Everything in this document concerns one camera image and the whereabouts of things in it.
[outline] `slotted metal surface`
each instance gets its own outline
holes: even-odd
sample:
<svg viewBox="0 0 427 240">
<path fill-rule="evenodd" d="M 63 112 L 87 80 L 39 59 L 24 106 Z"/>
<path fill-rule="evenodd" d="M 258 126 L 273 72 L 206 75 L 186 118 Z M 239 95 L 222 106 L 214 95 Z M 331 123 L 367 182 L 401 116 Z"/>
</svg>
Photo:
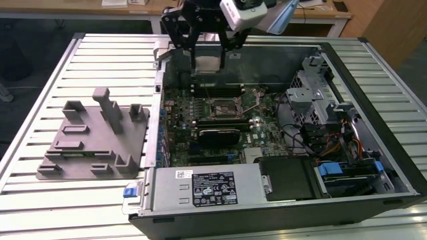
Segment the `slotted metal surface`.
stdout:
<svg viewBox="0 0 427 240">
<path fill-rule="evenodd" d="M 87 34 L 74 40 L 2 161 L 0 239 L 147 239 L 122 214 L 123 188 L 136 180 L 36 179 L 36 169 L 62 124 L 67 100 L 92 100 L 110 87 L 120 105 L 151 107 L 155 41 L 160 35 Z M 427 115 L 402 80 L 357 39 L 251 37 L 255 42 L 330 42 L 418 168 L 427 174 Z M 347 99 L 345 88 L 338 90 Z M 398 209 L 358 224 L 241 234 L 257 239 L 426 239 L 427 205 Z M 209 239 L 223 239 L 225 236 Z"/>
</svg>

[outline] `gray plastic base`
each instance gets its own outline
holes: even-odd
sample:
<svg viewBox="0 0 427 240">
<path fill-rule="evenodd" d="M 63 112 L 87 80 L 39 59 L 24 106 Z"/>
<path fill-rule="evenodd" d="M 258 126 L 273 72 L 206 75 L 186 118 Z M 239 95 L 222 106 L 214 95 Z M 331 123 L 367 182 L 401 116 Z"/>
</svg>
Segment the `gray plastic base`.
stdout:
<svg viewBox="0 0 427 240">
<path fill-rule="evenodd" d="M 108 89 L 102 90 L 108 99 Z M 119 107 L 114 101 L 103 102 L 100 107 L 84 107 L 80 101 L 68 101 L 63 113 L 66 118 L 46 152 L 36 178 L 135 178 L 150 110 L 140 104 Z"/>
</svg>

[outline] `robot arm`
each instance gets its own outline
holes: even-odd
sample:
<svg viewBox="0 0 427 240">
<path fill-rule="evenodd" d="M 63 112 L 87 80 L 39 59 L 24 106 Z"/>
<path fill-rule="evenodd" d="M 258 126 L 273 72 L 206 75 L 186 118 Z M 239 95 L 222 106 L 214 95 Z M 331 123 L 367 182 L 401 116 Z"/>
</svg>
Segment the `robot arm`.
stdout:
<svg viewBox="0 0 427 240">
<path fill-rule="evenodd" d="M 265 16 L 267 8 L 277 5 L 277 0 L 184 0 L 176 8 L 168 7 L 162 15 L 162 23 L 175 47 L 190 51 L 191 69 L 196 68 L 195 46 L 202 33 L 218 33 L 222 54 L 221 69 L 225 68 L 226 52 L 241 49 L 251 28 Z M 179 18 L 190 25 L 188 36 L 183 35 Z M 231 38 L 227 32 L 234 31 Z"/>
</svg>

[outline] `black plastic cover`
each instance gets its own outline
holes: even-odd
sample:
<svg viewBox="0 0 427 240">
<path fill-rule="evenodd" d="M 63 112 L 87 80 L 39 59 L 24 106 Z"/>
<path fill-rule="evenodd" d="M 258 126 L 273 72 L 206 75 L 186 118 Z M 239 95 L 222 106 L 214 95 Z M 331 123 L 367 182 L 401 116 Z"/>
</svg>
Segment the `black plastic cover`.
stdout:
<svg viewBox="0 0 427 240">
<path fill-rule="evenodd" d="M 309 156 L 266 156 L 259 161 L 261 174 L 269 176 L 273 192 L 267 201 L 322 199 L 313 158 Z"/>
</svg>

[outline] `power supply label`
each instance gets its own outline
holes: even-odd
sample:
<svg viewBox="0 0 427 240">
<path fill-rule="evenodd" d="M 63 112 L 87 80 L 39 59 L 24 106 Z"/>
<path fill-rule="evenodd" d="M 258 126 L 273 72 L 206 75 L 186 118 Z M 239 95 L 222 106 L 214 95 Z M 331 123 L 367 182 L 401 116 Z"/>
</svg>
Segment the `power supply label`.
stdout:
<svg viewBox="0 0 427 240">
<path fill-rule="evenodd" d="M 233 171 L 192 175 L 192 205 L 199 207 L 238 204 Z"/>
</svg>

